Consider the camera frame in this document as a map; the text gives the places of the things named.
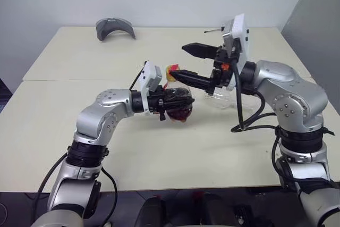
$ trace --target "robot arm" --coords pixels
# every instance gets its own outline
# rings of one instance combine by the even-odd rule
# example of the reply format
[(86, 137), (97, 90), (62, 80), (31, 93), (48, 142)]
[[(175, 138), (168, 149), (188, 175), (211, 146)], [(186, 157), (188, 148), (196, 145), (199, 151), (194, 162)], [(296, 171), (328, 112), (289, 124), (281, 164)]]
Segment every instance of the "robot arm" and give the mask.
[(172, 71), (171, 75), (210, 95), (215, 87), (226, 87), (228, 90), (236, 87), (237, 95), (238, 87), (244, 94), (259, 93), (278, 119), (277, 142), (282, 157), (277, 163), (274, 161), (273, 166), (278, 170), (281, 185), (297, 192), (314, 226), (339, 226), (340, 190), (330, 180), (327, 147), (322, 140), (324, 133), (331, 133), (324, 128), (322, 117), (328, 102), (325, 91), (300, 78), (294, 69), (285, 64), (248, 62), (249, 31), (244, 21), (238, 15), (228, 24), (233, 25), (222, 27), (223, 46), (192, 43), (182, 47), (193, 56), (214, 60), (210, 78), (187, 70)]
[(194, 99), (184, 88), (163, 89), (157, 66), (146, 62), (139, 76), (141, 91), (109, 89), (78, 116), (73, 143), (62, 162), (48, 199), (48, 212), (32, 226), (83, 226), (82, 219), (96, 210), (101, 162), (119, 121), (135, 113), (160, 114), (191, 107)]

